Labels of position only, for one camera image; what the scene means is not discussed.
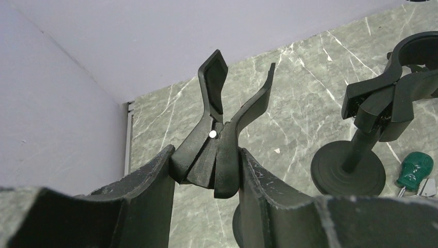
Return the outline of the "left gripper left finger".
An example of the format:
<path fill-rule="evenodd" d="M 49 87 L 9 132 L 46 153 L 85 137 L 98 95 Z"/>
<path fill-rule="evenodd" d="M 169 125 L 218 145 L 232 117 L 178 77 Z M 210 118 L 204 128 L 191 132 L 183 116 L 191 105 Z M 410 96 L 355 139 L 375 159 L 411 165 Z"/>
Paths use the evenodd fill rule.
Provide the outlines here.
<path fill-rule="evenodd" d="M 168 247 L 174 150 L 88 195 L 1 187 L 1 247 Z"/>

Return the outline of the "pink mic round-base stand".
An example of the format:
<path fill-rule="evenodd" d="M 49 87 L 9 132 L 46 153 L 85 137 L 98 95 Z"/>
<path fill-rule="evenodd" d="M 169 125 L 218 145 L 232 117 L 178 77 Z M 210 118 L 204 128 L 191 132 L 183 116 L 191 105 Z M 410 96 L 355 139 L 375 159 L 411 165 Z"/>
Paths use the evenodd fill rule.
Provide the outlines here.
<path fill-rule="evenodd" d="M 239 136 L 268 108 L 274 79 L 271 63 L 262 87 L 249 98 L 229 121 L 223 120 L 222 90 L 228 66 L 219 49 L 199 67 L 203 114 L 199 122 L 170 157 L 170 176 L 179 184 L 213 190 L 215 199 L 229 199 L 240 187 L 242 149 Z"/>

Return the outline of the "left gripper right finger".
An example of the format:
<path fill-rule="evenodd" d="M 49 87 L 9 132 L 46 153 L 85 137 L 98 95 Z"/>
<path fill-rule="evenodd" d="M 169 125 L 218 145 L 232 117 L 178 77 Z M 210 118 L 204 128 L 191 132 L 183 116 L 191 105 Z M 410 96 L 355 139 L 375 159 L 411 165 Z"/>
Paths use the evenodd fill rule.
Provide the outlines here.
<path fill-rule="evenodd" d="M 311 197 L 240 153 L 240 247 L 437 247 L 436 200 Z"/>

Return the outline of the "blue mic round-base stand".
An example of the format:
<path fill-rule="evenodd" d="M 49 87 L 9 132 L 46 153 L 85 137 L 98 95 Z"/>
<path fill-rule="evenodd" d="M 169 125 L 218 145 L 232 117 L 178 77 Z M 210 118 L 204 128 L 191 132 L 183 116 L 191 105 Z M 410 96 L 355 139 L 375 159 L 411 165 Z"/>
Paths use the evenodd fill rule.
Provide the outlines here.
<path fill-rule="evenodd" d="M 382 74 L 346 87 L 341 116 L 354 118 L 356 131 L 315 153 L 311 178 L 322 194 L 379 195 L 386 173 L 373 147 L 400 137 L 414 119 L 414 101 L 437 97 L 436 31 L 401 40 L 387 60 Z"/>

